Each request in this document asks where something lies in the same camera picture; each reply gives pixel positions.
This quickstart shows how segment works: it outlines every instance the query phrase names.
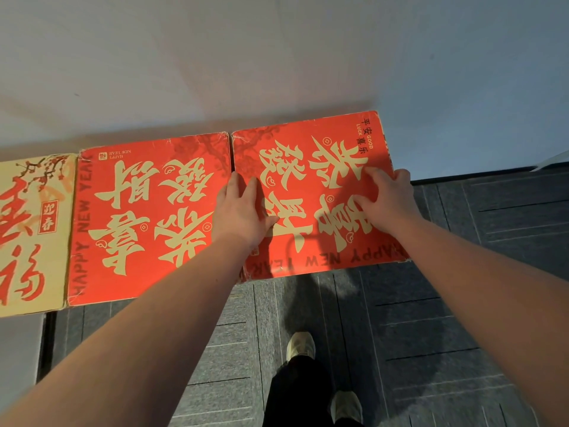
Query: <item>red stamp label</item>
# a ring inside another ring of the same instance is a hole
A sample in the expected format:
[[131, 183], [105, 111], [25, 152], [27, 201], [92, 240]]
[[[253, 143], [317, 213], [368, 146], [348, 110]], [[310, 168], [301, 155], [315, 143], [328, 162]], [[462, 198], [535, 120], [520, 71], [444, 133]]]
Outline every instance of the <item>red stamp label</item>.
[[45, 201], [41, 203], [41, 214], [39, 216], [38, 234], [53, 233], [57, 231], [57, 212], [59, 201]]

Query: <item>person's right hand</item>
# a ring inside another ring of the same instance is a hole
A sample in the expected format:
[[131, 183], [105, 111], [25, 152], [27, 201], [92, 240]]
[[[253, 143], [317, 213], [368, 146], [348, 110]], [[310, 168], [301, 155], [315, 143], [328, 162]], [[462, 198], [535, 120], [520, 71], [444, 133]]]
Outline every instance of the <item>person's right hand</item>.
[[409, 219], [422, 218], [413, 198], [411, 174], [407, 169], [397, 169], [395, 180], [379, 168], [367, 166], [364, 171], [377, 185], [377, 199], [372, 202], [365, 196], [354, 195], [354, 201], [362, 207], [372, 225], [394, 235], [398, 225], [405, 224]]

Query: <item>black pants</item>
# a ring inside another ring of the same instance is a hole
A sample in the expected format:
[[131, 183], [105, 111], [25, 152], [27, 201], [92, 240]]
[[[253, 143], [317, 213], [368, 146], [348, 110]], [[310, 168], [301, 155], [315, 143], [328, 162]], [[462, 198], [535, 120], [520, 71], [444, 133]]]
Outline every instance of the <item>black pants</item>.
[[362, 427], [348, 418], [332, 423], [328, 413], [331, 398], [332, 384], [322, 364], [308, 356], [295, 356], [271, 382], [263, 427]]

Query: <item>shoe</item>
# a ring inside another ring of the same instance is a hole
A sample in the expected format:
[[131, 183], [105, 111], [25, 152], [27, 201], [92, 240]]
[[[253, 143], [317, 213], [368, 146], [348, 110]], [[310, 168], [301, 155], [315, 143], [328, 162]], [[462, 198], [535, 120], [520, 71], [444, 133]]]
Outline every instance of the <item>shoe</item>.
[[330, 405], [330, 412], [334, 423], [342, 418], [350, 418], [360, 424], [364, 423], [361, 404], [353, 391], [336, 391]]
[[314, 344], [314, 339], [309, 332], [295, 332], [286, 347], [286, 360], [294, 356], [305, 355], [314, 359], [316, 357], [317, 350]]

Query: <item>person's right arm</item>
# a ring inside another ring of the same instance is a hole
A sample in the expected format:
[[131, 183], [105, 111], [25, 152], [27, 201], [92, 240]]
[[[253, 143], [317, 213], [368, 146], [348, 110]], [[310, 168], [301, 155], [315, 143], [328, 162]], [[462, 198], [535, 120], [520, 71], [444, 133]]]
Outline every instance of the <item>person's right arm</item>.
[[569, 282], [424, 220], [406, 170], [366, 168], [379, 188], [359, 196], [472, 334], [552, 426], [569, 425]]

